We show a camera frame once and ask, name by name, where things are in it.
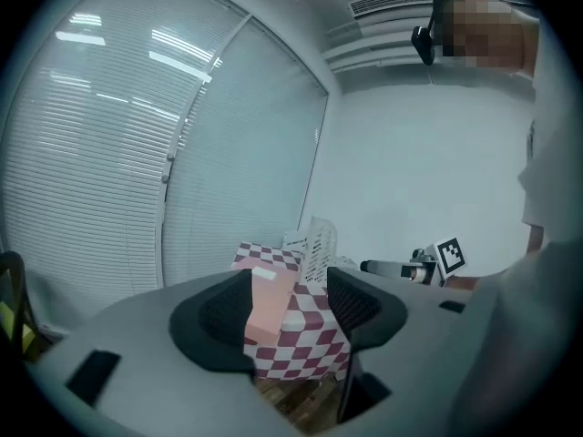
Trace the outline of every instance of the air conditioner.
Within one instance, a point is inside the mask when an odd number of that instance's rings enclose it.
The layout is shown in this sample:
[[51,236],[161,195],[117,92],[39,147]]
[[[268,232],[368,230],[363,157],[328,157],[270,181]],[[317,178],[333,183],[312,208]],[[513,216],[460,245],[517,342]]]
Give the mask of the air conditioner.
[[433,0],[352,0],[348,4],[355,18],[378,11],[391,10],[409,5],[430,5]]

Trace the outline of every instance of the cardboard box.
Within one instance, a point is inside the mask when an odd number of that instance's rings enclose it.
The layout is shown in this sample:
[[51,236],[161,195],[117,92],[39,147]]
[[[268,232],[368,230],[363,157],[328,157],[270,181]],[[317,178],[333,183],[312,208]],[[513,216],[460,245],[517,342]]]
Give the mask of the cardboard box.
[[247,320],[245,337],[260,345],[277,345],[299,272],[255,258],[233,262],[231,268],[252,270],[253,310]]

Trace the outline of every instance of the person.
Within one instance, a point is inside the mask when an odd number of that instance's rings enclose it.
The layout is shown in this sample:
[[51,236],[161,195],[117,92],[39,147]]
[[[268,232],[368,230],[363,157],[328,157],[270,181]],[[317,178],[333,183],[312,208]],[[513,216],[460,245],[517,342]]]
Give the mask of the person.
[[[550,240],[581,237],[583,222],[576,205],[583,197],[578,174],[583,167],[577,157],[579,82],[549,24],[503,0],[444,0],[434,18],[433,37],[444,59],[533,79],[534,121],[527,139],[527,168],[519,177],[526,192],[522,221],[530,226],[526,253],[536,253]],[[454,276],[447,286],[472,290],[479,279]]]

